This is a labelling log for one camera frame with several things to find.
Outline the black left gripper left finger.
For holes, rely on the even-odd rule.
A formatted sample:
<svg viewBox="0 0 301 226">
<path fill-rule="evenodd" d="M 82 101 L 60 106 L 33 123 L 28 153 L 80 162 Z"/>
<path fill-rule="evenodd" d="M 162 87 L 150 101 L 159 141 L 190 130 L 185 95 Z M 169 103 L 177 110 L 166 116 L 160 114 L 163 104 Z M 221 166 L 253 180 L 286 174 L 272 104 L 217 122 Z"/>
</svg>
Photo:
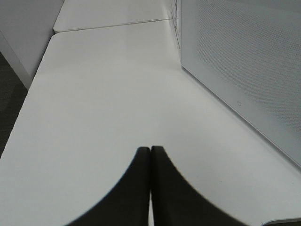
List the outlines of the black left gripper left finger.
<svg viewBox="0 0 301 226">
<path fill-rule="evenodd" d="M 70 226 L 147 226 L 151 151 L 139 147 L 118 183 Z"/>
</svg>

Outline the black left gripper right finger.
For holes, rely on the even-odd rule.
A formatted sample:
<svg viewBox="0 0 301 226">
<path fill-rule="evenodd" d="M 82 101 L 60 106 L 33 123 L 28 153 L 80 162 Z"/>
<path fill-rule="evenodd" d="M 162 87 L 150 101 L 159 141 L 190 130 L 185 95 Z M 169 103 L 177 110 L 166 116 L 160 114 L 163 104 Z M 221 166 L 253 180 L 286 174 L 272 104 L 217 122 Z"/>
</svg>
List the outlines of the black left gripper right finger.
<svg viewBox="0 0 301 226">
<path fill-rule="evenodd" d="M 150 190 L 156 226 L 240 226 L 200 195 L 179 173 L 164 148 L 150 152 Z"/>
</svg>

